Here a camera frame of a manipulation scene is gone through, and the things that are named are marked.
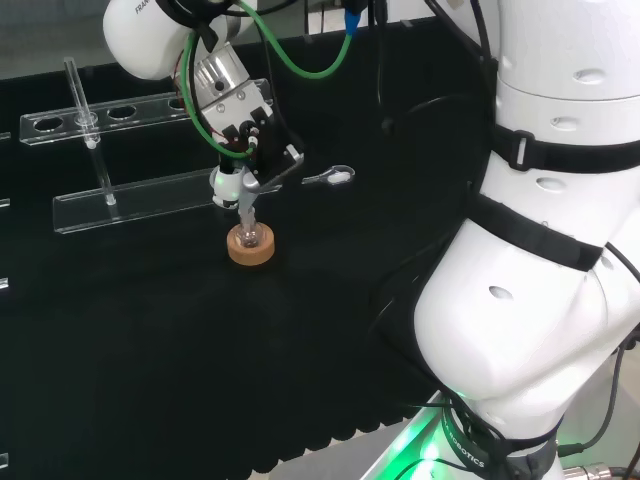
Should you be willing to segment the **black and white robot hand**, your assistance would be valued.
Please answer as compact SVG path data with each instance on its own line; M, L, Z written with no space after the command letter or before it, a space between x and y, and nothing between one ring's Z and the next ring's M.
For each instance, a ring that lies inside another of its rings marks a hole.
M257 148L247 159L220 158L209 178L216 206L235 209L246 194L274 191L302 165L303 142L285 125L267 80L248 80L225 91L199 80L195 84L213 139L240 153L249 147L251 136L257 140Z

